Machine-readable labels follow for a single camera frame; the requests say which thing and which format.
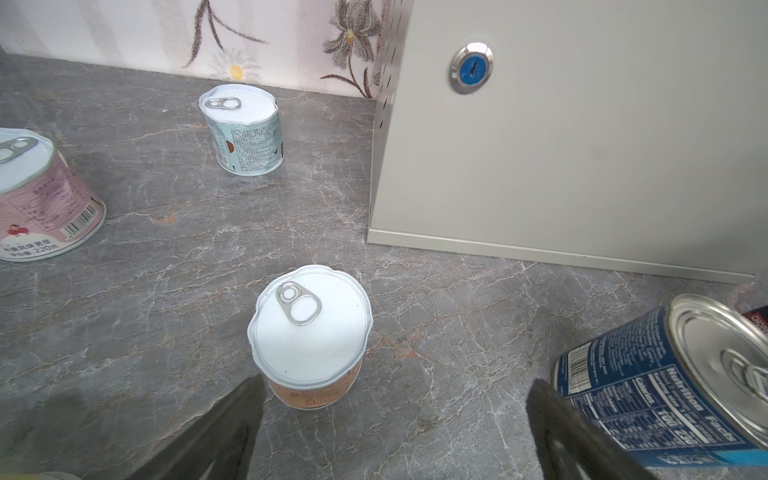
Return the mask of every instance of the gray marble countertop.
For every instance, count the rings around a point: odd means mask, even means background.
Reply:
[[[0,64],[0,124],[54,139],[108,205],[106,224],[71,252],[0,263],[0,472],[135,470],[257,373],[245,334],[257,295],[308,263],[366,289],[369,347],[327,409],[270,393],[249,478],[540,478],[525,396],[559,354],[678,293],[768,303],[765,283],[366,245],[367,100],[267,88],[286,160],[236,177],[214,160],[196,106],[221,82]]]

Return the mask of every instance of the can lid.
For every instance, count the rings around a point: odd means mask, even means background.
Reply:
[[[253,359],[272,381],[292,389],[334,383],[366,351],[373,325],[365,290],[350,275],[302,266],[259,295],[248,325]]]
[[[672,300],[669,329],[705,396],[768,448],[768,338],[738,312],[698,295]]]
[[[219,85],[202,94],[198,105],[207,117],[227,124],[257,124],[277,112],[272,94],[241,84]]]
[[[49,139],[22,128],[0,128],[0,194],[29,183],[53,161]]]

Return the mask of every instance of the floral wall tile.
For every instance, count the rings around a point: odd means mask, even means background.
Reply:
[[[3,0],[12,54],[375,98],[386,0]]]

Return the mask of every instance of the pull tab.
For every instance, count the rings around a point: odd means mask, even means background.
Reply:
[[[19,137],[0,144],[0,164],[11,161],[38,144],[37,138]]]
[[[745,393],[768,402],[768,369],[755,366],[744,355],[732,349],[720,352],[725,373]]]
[[[234,101],[235,104],[226,105],[228,101]],[[220,108],[222,110],[237,110],[242,103],[238,97],[222,97],[222,98],[209,98],[205,101],[205,106],[208,108]]]
[[[283,309],[283,312],[285,312],[286,316],[288,317],[288,320],[290,320],[290,322],[293,325],[298,325],[298,326],[306,325],[307,323],[317,318],[317,316],[320,314],[320,310],[323,309],[323,306],[320,303],[320,299],[317,298],[317,295],[310,292],[306,288],[302,288],[296,282],[285,282],[284,284],[277,287],[276,296],[277,296],[277,302],[280,304],[280,307]],[[304,320],[298,320],[291,313],[291,309],[302,298],[308,298],[313,300],[315,302],[316,307],[312,315],[308,316]]]

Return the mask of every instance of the pink can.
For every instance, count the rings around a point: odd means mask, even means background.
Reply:
[[[29,262],[71,250],[96,233],[106,213],[52,141],[0,128],[0,260]]]

